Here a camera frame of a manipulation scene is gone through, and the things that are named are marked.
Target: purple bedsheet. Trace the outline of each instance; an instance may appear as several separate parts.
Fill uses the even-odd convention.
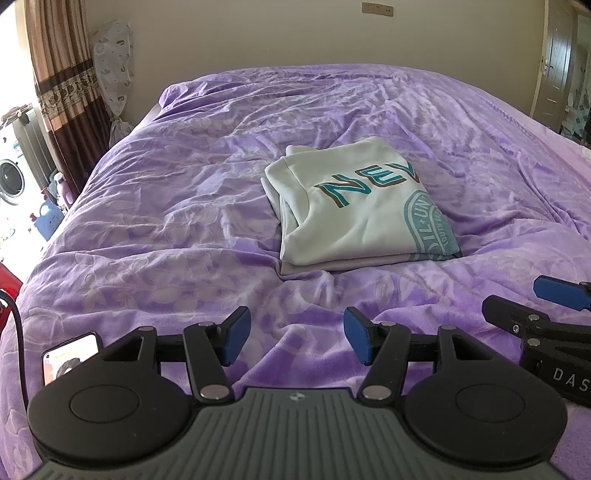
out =
[[[519,342],[486,324],[497,294],[589,323],[539,300],[540,274],[591,278],[591,168],[585,150],[487,93],[439,74],[373,65],[260,68],[172,85],[162,112],[100,161],[25,283],[27,382],[41,352],[96,330],[179,333],[239,305],[252,333],[227,374],[249,385],[357,389],[366,368],[342,329],[345,307],[433,334],[451,323],[513,361]],[[282,280],[279,222],[260,184],[288,144],[327,148],[379,135],[413,164],[465,257]],[[14,327],[0,345],[0,454],[8,475],[38,464],[20,390]],[[428,374],[412,365],[406,389]],[[183,368],[169,378],[187,388]],[[569,406],[554,464],[591,471],[591,412]]]

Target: plastic bottle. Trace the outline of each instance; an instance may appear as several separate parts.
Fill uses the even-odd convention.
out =
[[[57,227],[60,226],[61,221],[64,219],[64,214],[57,205],[47,200],[46,196],[45,202],[43,202],[39,208],[39,217],[36,217],[32,213],[30,218],[41,236],[49,241],[51,236],[57,230]]]
[[[57,193],[63,199],[64,204],[66,205],[66,210],[69,210],[74,203],[74,195],[70,190],[68,182],[61,172],[57,172],[53,179],[57,183]]]

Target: smartphone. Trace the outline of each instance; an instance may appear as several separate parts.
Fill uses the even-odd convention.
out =
[[[88,360],[102,348],[99,334],[89,332],[46,350],[41,356],[43,384],[49,385],[56,378],[80,365],[84,360]]]

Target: circular pad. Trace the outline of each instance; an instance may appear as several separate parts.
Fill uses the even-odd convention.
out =
[[[189,399],[138,362],[92,362],[42,388],[27,411],[40,448],[59,462],[113,467],[170,444],[185,428]]]
[[[457,361],[415,385],[404,402],[413,433],[461,464],[505,468],[549,459],[566,409],[547,384],[508,361]]]
[[[456,406],[464,415],[484,422],[510,421],[525,408],[521,395],[503,385],[479,384],[463,388]]]
[[[137,410],[139,397],[129,388],[99,385],[78,392],[70,408],[79,419],[91,423],[111,423],[129,417]]]

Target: brown curtain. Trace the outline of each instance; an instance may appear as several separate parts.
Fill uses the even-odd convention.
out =
[[[111,131],[88,46],[85,0],[25,0],[25,22],[43,121],[77,196],[109,149]]]

